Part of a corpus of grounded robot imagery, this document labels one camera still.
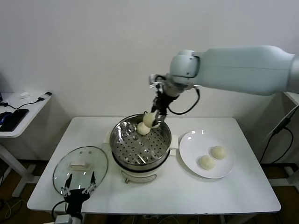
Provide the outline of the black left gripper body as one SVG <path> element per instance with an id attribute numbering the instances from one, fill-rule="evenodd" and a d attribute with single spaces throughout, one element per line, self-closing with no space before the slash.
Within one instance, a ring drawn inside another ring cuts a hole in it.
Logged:
<path id="1" fill-rule="evenodd" d="M 64 200 L 68 203 L 66 212 L 68 214 L 79 214 L 82 210 L 82 205 L 90 198 L 90 194 L 86 193 L 85 189 L 70 190 Z"/>

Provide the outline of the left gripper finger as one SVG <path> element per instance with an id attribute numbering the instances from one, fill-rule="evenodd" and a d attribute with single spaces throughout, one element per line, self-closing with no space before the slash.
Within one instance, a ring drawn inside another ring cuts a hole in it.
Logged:
<path id="1" fill-rule="evenodd" d="M 95 179 L 95 174 L 94 171 L 92 172 L 91 180 L 90 180 L 90 185 L 84 189 L 82 192 L 83 194 L 91 194 L 93 191 L 96 189 L 96 179 Z"/>
<path id="2" fill-rule="evenodd" d="M 64 186 L 61 188 L 61 195 L 67 196 L 70 195 L 70 185 L 72 181 L 72 174 L 69 175 L 68 179 L 66 180 Z"/>

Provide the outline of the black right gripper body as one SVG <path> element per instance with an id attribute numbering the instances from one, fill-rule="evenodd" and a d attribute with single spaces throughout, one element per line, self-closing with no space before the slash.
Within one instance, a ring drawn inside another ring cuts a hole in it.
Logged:
<path id="1" fill-rule="evenodd" d="M 161 114 L 167 114 L 167 108 L 168 106 L 178 98 L 178 95 L 173 97 L 169 96 L 164 92 L 156 91 L 156 96 L 153 100 L 153 102 L 156 102 L 157 104 L 157 112 L 160 112 Z"/>

